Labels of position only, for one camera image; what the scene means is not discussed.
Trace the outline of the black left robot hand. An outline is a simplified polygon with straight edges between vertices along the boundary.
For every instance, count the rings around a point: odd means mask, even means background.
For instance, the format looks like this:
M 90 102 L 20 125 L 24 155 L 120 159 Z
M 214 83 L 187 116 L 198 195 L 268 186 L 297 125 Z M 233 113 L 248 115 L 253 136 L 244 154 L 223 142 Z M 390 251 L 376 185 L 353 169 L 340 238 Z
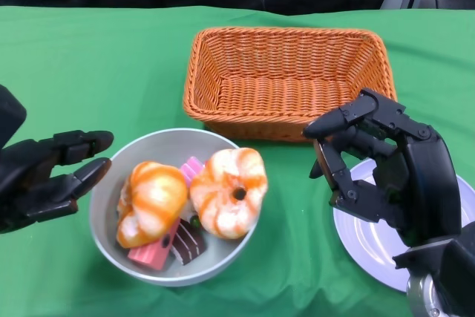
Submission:
M 68 131 L 1 150 L 1 233 L 72 215 L 111 167 L 110 131 Z

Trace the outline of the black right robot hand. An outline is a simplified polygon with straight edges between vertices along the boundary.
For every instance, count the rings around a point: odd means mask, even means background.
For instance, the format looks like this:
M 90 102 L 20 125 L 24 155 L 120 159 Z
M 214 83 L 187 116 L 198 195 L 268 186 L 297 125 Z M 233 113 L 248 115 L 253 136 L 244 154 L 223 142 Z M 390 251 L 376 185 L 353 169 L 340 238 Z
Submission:
M 456 173 L 442 136 L 369 88 L 313 120 L 302 134 L 325 177 L 330 205 L 368 222 L 385 220 L 408 247 L 461 232 Z

